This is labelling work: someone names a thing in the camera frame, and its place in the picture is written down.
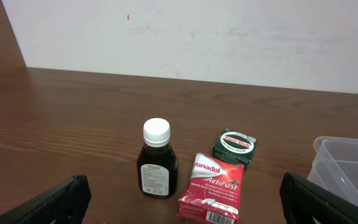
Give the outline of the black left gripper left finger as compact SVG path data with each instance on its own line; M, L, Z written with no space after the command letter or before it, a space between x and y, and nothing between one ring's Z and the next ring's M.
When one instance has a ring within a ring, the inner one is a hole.
M0 224L81 223L91 201L87 176L74 175L0 215Z

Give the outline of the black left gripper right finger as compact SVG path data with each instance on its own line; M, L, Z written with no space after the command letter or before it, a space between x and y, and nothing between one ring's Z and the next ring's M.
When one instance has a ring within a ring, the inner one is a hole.
M280 198L288 224L358 224L358 206L296 173L284 174Z

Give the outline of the green Zam-Buk box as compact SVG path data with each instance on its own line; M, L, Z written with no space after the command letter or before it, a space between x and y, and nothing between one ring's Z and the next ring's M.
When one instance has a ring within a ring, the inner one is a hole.
M256 138L225 128L212 145L211 156L229 164L242 164L244 170L247 170L252 163L257 144Z

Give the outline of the red Panadol ActiFast box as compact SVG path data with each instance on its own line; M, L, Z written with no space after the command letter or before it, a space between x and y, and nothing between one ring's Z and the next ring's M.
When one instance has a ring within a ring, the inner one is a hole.
M178 216L205 223L237 224L244 166L198 153Z

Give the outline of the dark syrup bottle white cap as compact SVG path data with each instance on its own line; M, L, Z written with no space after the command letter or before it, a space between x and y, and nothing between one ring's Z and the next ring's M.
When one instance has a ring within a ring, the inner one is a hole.
M144 145L137 158L139 188L153 198L169 198L177 189L178 159L170 145L170 124L148 119L143 126Z

